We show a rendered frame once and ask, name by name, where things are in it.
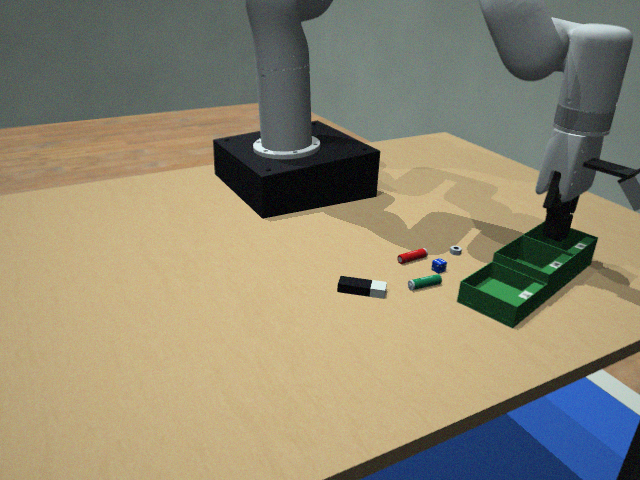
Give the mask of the blue die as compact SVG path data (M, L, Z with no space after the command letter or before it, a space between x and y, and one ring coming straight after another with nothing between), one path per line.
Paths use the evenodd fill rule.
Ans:
M442 273L446 271L447 262L441 258L432 261L432 270L436 273Z

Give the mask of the red battery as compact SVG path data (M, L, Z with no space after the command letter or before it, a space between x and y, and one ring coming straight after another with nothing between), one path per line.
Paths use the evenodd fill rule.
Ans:
M425 248L422 248L415 251L400 254L397 257L397 260L400 264L404 264L404 263L418 260L427 256L428 256L427 250Z

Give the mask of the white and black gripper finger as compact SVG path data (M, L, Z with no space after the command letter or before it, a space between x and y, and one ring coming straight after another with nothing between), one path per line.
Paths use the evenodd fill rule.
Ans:
M561 195L559 194L559 183L561 179L561 173L554 172L551 184L549 186L543 208L546 208L546 218L542 231L544 237L561 242L564 239L567 223L568 223L568 208L570 201L561 202ZM557 202L558 201L558 202ZM561 202L561 203L559 203ZM563 205L562 205L563 203Z
M570 200L568 213L567 213L567 216L566 216L569 219L568 219L568 223L567 223L564 239L566 239L568 237L568 235L569 235L569 231L570 231L570 227L571 227L571 223L572 223L572 219L573 219L573 213L576 210L576 206L577 206L577 203L578 203L578 200L579 200L579 196L577 196L574 199ZM570 213L572 213L572 214L570 214Z

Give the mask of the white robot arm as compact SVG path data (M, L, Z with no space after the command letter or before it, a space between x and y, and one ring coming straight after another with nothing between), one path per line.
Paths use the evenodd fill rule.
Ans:
M245 0L251 26L261 138L254 152L288 160L320 150L312 136L309 49L301 22L321 16L333 0ZM545 0L479 0L499 56L518 79L563 80L554 122L570 130L611 129L633 35L623 27L579 24L550 16ZM579 26L579 27L578 27ZM597 158L583 167L620 177L640 209L640 168Z

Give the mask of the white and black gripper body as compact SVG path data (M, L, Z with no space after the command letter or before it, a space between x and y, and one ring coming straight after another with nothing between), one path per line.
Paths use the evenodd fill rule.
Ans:
M600 159L603 138L610 130L589 133L563 128L555 122L553 126L555 128L543 157L535 192L538 195L547 192L554 172L558 171L561 173L559 194L564 203L592 186L596 171L583 167L583 163L592 158Z

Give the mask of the green battery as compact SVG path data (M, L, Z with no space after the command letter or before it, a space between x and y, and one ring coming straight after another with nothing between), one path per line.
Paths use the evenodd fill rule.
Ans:
M442 283L442 277L439 274L413 279L408 281L408 287L410 290L416 290Z

